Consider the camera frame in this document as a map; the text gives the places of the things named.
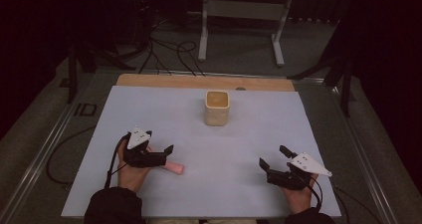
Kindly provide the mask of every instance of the metal stand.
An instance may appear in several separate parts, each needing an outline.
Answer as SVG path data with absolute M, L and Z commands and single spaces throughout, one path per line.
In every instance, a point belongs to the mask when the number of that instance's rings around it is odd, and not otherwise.
M 276 34 L 271 36 L 274 54 L 277 66 L 282 67 L 285 64 L 282 49 L 280 46 L 280 37 L 288 18 L 290 5 L 292 0 L 286 0 L 284 4 L 268 4 L 268 3 L 250 3 L 220 0 L 203 0 L 202 4 L 202 33 L 199 42 L 198 60 L 204 62 L 206 60 L 207 43 L 208 43 L 208 16 L 232 17 L 232 18 L 250 18 L 279 21 L 279 29 Z

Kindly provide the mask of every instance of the beige cup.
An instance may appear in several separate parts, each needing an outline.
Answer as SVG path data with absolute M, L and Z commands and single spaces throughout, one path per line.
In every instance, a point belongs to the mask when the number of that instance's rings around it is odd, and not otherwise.
M 222 91 L 209 91 L 205 96 L 205 123 L 223 126 L 229 119 L 229 94 Z

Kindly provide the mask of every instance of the metal frame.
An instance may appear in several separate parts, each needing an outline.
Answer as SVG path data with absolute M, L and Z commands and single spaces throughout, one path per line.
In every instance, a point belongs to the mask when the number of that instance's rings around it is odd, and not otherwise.
M 352 146 L 354 155 L 356 156 L 357 163 L 360 167 L 360 170 L 362 171 L 363 177 L 366 180 L 366 184 L 368 184 L 368 189 L 372 195 L 372 198 L 375 202 L 375 205 L 378 209 L 379 215 L 382 219 L 382 223 L 385 224 L 396 224 L 398 223 L 395 214 L 392 210 L 391 204 L 387 200 L 387 197 L 385 195 L 385 192 L 382 188 L 381 182 L 376 176 L 375 171 L 372 168 L 372 165 L 369 162 L 369 158 L 366 155 L 365 150 L 363 149 L 362 143 L 360 142 L 356 131 L 353 127 L 353 124 L 351 121 L 346 118 L 338 98 L 341 97 L 340 92 L 337 88 L 330 88 L 331 90 L 331 98 L 334 103 L 337 103 L 338 106 L 335 106 L 336 113 L 342 117 L 342 121 L 344 125 L 346 126 L 347 135 L 351 138 Z
M 16 218 L 19 210 L 24 205 L 35 183 L 37 182 L 38 177 L 43 171 L 48 157 L 53 152 L 54 147 L 57 145 L 63 132 L 65 131 L 69 120 L 76 110 L 78 100 L 84 93 L 84 90 L 88 87 L 93 76 L 94 75 L 91 74 L 84 74 L 81 78 L 79 85 L 80 92 L 75 94 L 73 101 L 65 106 L 46 141 L 28 166 L 21 181 L 19 182 L 18 187 L 15 189 L 6 206 L 0 213 L 0 223 L 13 223 L 13 220 Z
M 277 66 L 282 67 L 285 64 L 282 48 L 280 46 L 280 37 L 288 18 L 289 9 L 292 0 L 286 0 L 284 4 L 268 3 L 250 3 L 220 0 L 203 0 L 202 3 L 202 32 L 199 42 L 198 60 L 204 62 L 207 54 L 208 43 L 208 16 L 233 17 L 233 18 L 251 18 L 263 20 L 279 21 L 279 28 L 275 34 L 271 35 L 274 55 Z

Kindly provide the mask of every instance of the white table surface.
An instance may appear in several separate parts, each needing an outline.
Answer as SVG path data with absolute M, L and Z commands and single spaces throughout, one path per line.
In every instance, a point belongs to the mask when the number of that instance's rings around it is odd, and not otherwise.
M 152 130 L 150 145 L 156 151 L 174 144 L 167 159 L 185 165 L 183 175 L 159 167 L 149 172 L 137 193 L 145 218 L 289 215 L 283 193 L 267 183 L 258 163 L 262 157 L 271 168 L 288 170 L 289 159 L 279 152 L 284 145 L 323 165 L 299 94 L 229 91 L 228 123 L 208 126 L 203 120 L 206 91 L 113 87 L 62 216 L 84 216 L 91 196 L 105 185 L 115 145 L 135 125 Z M 340 216 L 328 177 L 317 181 L 323 192 L 321 212 Z M 111 180 L 114 185 L 116 175 Z

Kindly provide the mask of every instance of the black cable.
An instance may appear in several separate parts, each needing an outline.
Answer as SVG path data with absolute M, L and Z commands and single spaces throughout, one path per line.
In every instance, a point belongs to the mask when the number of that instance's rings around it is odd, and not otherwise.
M 361 205 L 375 220 L 377 223 L 382 224 L 382 222 L 376 217 L 376 215 L 367 207 L 365 206 L 362 202 L 360 202 L 359 200 L 357 200 L 355 197 L 353 197 L 352 195 L 348 194 L 347 192 L 341 190 L 339 187 L 337 187 L 336 185 L 334 186 L 335 189 L 337 189 L 339 192 L 343 193 L 344 195 L 348 196 L 349 198 L 351 198 L 353 201 L 357 202 L 359 205 Z
M 304 181 L 303 178 L 301 178 L 299 175 L 297 175 L 296 173 L 292 172 L 292 174 L 297 177 L 298 179 L 300 179 L 306 186 L 307 188 L 311 191 L 311 193 L 316 197 L 316 211 L 319 212 L 320 208 L 322 207 L 322 202 L 321 199 L 319 198 L 319 196 L 317 195 L 316 191 L 310 186 L 310 184 L 306 181 Z
M 151 48 L 150 49 L 148 49 L 149 50 L 149 53 L 148 53 L 148 56 L 146 57 L 146 59 L 145 59 L 145 61 L 143 62 L 143 64 L 142 64 L 142 66 L 140 66 L 140 68 L 139 68 L 139 74 L 141 74 L 142 73 L 142 71 L 143 71 L 143 69 L 145 68 L 145 66 L 146 66 L 146 63 L 148 63 L 148 60 L 149 60 L 149 58 L 151 57 L 151 54 L 152 54 L 152 43 L 151 42 L 148 42 L 148 44 L 151 46 Z
M 170 43 L 170 42 L 165 42 L 165 41 L 160 41 L 160 40 L 157 40 L 157 39 L 153 39 L 153 38 L 151 38 L 151 41 L 153 41 L 153 42 L 155 42 L 155 43 L 157 43 L 157 44 L 159 44 L 159 45 L 161 45 L 161 46 L 163 46 L 163 47 L 165 47 L 165 48 L 167 48 L 167 49 L 170 49 L 170 50 L 172 50 L 172 51 L 175 51 L 175 52 L 177 52 L 177 56 L 178 56 L 178 58 L 179 58 L 179 61 L 182 63 L 182 65 L 194 76 L 194 77 L 196 77 L 196 74 L 195 74 L 195 72 L 193 72 L 193 70 L 192 69 L 190 69 L 189 68 L 189 66 L 187 66 L 182 60 L 181 60 L 181 58 L 180 58 L 180 56 L 179 56 L 179 51 L 178 51 L 178 49 L 173 49 L 173 48 L 171 48 L 171 47 L 169 47 L 169 46 L 166 46 L 166 45 L 164 45 L 163 43 L 167 43 L 167 44 L 170 44 L 170 45 L 173 45 L 173 46 L 177 46 L 178 47 L 178 45 L 177 44 L 174 44 L 174 43 Z
M 203 77 L 205 77 L 205 74 L 201 71 L 201 69 L 199 68 L 199 66 L 198 66 L 198 63 L 195 61 L 195 58 L 192 56 L 192 54 L 190 53 L 190 52 L 192 52 L 192 51 L 194 51 L 195 49 L 196 49 L 196 43 L 194 43 L 194 42 L 192 42 L 192 41 L 185 41 L 185 42 L 182 42 L 182 43 L 180 43 L 180 44 L 175 44 L 175 43 L 171 43 L 171 42 L 166 42 L 166 41 L 162 41 L 162 40 L 158 40 L 158 39 L 155 39 L 155 38 L 151 38 L 151 40 L 153 41 L 153 42 L 155 42 L 155 43 L 157 43 L 157 44 L 159 44 L 159 45 L 161 45 L 161 46 L 163 46 L 164 48 L 167 48 L 167 49 L 169 49 L 169 50 L 171 50 L 171 51 L 175 51 L 176 53 L 177 53 L 177 57 L 178 57 L 178 59 L 179 59 L 179 61 L 180 61 L 180 63 L 187 69 L 187 70 L 189 70 L 189 72 L 193 75 L 193 76 L 195 76 L 196 77 L 196 74 L 193 72 L 193 70 L 192 69 L 190 69 L 189 68 L 189 66 L 186 64 L 186 63 L 184 63 L 183 62 L 183 59 L 180 57 L 180 53 L 187 53 L 187 54 L 189 54 L 189 56 L 190 56 L 190 58 L 192 59 L 192 61 L 193 61 L 193 63 L 195 64 L 195 67 L 198 69 L 198 71 L 201 73 L 201 75 L 203 76 Z M 183 45 L 185 45 L 185 44 L 192 44 L 193 45 L 193 47 L 192 48 L 190 48 L 190 49 L 187 49 L 187 48 L 185 48 Z
M 313 177 L 311 177 L 311 179 L 316 183 L 317 187 L 319 188 L 319 193 L 320 193 L 320 203 L 323 203 L 323 195 L 322 195 L 322 188 L 320 188 L 319 183 L 317 182 L 316 179 L 314 179 Z
M 177 24 L 177 23 L 176 24 L 170 24 L 172 26 L 167 26 L 167 27 L 161 26 L 162 24 L 169 23 L 169 22 L 172 22 L 172 20 L 170 20 L 170 19 L 162 20 L 156 25 L 156 28 L 160 29 L 160 30 L 176 30 L 176 29 L 180 28 L 180 25 Z
M 344 204 L 343 200 L 340 198 L 340 196 L 336 192 L 334 192 L 334 195 L 338 199 L 338 201 L 340 202 L 341 206 L 343 207 L 344 214 L 345 214 L 345 219 L 346 219 L 347 224 L 350 224 L 350 217 L 348 215 L 348 210 L 345 207 L 345 204 Z
M 184 64 L 184 62 L 183 62 L 183 60 L 182 60 L 182 58 L 180 57 L 180 48 L 183 48 L 185 51 L 184 52 L 187 52 L 187 54 L 189 54 L 189 56 L 190 56 L 190 58 L 192 59 L 192 61 L 193 61 L 193 63 L 195 64 L 195 66 L 196 66 L 196 68 L 198 69 L 198 71 L 201 73 L 201 75 L 203 76 L 203 77 L 205 77 L 205 75 L 204 75 L 204 73 L 202 72 L 202 70 L 199 68 L 199 66 L 198 66 L 198 63 L 196 63 L 196 61 L 195 61 L 195 58 L 193 58 L 193 56 L 192 56 L 192 54 L 185 48 L 185 47 L 183 47 L 183 44 L 186 44 L 186 43 L 192 43 L 193 45 L 194 45 L 194 48 L 193 49 L 195 49 L 196 48 L 196 44 L 194 43 L 194 42 L 182 42 L 182 43 L 180 43 L 178 46 L 177 46 L 177 57 L 179 58 L 179 60 L 180 60 L 180 62 L 186 67 L 187 65 L 186 64 Z
M 158 69 L 158 64 L 161 65 L 162 68 L 164 68 L 165 71 L 167 71 L 167 73 L 171 76 L 171 72 L 164 66 L 164 64 L 162 64 L 159 59 L 158 56 L 152 52 L 152 55 L 154 55 L 155 60 L 157 61 L 157 65 L 155 66 L 155 68 L 157 69 L 157 74 L 159 74 L 159 69 Z
M 118 148 L 120 147 L 121 143 L 128 139 L 130 137 L 130 132 L 127 133 L 127 135 L 123 136 L 120 141 L 117 143 L 117 145 L 115 146 L 114 149 L 114 153 L 112 154 L 112 159 L 111 159 L 111 164 L 109 165 L 109 170 L 106 173 L 106 180 L 105 180 L 105 189 L 109 188 L 109 184 L 111 183 L 111 176 L 113 174 L 115 174 L 115 172 L 112 172 L 112 168 L 114 167 L 114 161 L 115 161 L 115 157 L 117 155 L 118 152 Z
M 121 55 L 117 55 L 114 56 L 116 59 L 122 60 L 122 61 L 127 61 L 130 59 L 133 59 L 137 56 L 140 56 L 143 54 L 143 52 L 145 51 L 146 46 L 144 47 L 136 47 L 136 49 L 132 52 L 128 52 L 126 54 L 121 54 Z
M 112 172 L 111 173 L 111 175 L 113 175 L 113 174 L 115 174 L 115 173 L 117 173 L 117 172 L 119 172 L 122 168 L 124 168 L 124 167 L 126 167 L 127 166 L 127 163 L 125 163 L 124 165 L 122 165 L 120 168 L 118 168 L 116 171 L 114 171 L 114 172 Z
M 56 145 L 56 147 L 53 149 L 53 151 L 52 151 L 52 153 L 50 154 L 50 156 L 49 156 L 49 159 L 47 160 L 47 163 L 46 163 L 46 174 L 47 174 L 47 176 L 52 180 L 52 181 L 54 181 L 54 182 L 56 182 L 56 183 L 59 183 L 59 184 L 65 184 L 65 185 L 69 185 L 69 184 L 72 184 L 73 183 L 73 181 L 62 181 L 62 180 L 59 180 L 59 179 L 57 179 L 57 178 L 55 178 L 55 177 L 53 177 L 53 175 L 51 174 L 51 172 L 50 172 L 50 162 L 51 162 L 51 160 L 52 160 L 52 158 L 53 158 L 53 156 L 54 156 L 54 154 L 56 153 L 56 151 L 63 145 L 63 144 L 65 144 L 68 140 L 70 140 L 70 139 L 72 139 L 72 138 L 74 138 L 74 137 L 76 137 L 76 136 L 78 136 L 78 135 L 80 135 L 80 134 L 82 134 L 82 133 L 84 133 L 84 132 L 86 132 L 86 131 L 89 131 L 89 130 L 91 130 L 91 129 L 94 129 L 95 128 L 95 126 L 91 126 L 91 127 L 88 127 L 88 128 L 86 128 L 86 129 L 84 129 L 84 130 L 82 130 L 82 131 L 79 131 L 79 132 L 77 132 L 77 133 L 75 133 L 75 134 L 72 134 L 72 135 L 70 135 L 69 137 L 67 137 L 67 138 L 65 138 L 65 139 L 63 139 L 63 141 L 61 141 L 61 142 L 59 142 L 57 145 Z

